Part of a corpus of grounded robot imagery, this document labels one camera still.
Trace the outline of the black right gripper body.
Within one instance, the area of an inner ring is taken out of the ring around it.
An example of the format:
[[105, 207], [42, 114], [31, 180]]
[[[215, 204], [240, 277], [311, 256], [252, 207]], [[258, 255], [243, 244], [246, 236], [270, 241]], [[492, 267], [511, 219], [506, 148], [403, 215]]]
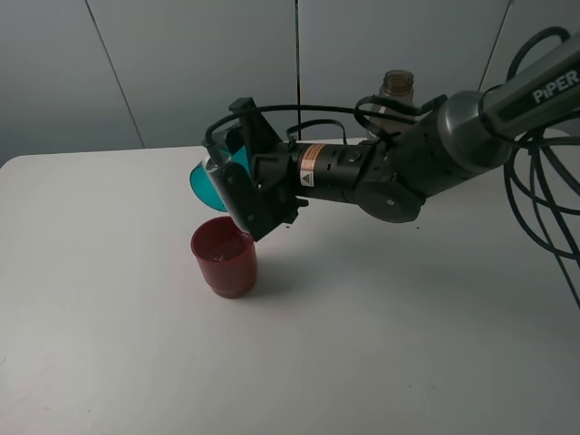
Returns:
[[309, 198], [364, 204], [360, 187], [372, 169], [376, 145], [278, 142], [253, 151], [250, 174], [259, 198], [249, 222], [279, 225], [294, 220]]

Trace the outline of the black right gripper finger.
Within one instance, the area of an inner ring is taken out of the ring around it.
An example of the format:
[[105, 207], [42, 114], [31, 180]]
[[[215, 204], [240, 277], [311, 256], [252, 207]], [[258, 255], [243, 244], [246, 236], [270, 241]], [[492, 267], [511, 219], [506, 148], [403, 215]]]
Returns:
[[269, 152], [282, 141], [251, 97], [236, 99], [228, 109], [232, 114], [239, 115], [238, 122], [248, 157]]
[[258, 188], [235, 162], [217, 169], [217, 192], [237, 227], [256, 242], [297, 218], [297, 198], [284, 186]]

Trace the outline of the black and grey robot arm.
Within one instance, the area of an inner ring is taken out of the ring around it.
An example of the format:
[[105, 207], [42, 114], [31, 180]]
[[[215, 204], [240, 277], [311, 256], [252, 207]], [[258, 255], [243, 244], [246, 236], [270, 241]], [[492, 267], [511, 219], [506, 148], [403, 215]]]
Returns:
[[204, 169], [237, 226], [260, 240], [317, 198], [354, 204], [389, 223], [414, 220], [425, 201], [502, 166], [530, 131], [575, 116], [579, 39], [550, 27], [538, 40], [561, 43], [524, 71], [511, 67], [488, 92], [440, 96], [420, 107], [373, 95], [353, 108], [373, 139], [357, 145], [280, 138], [251, 99], [230, 106], [236, 141], [205, 137]]

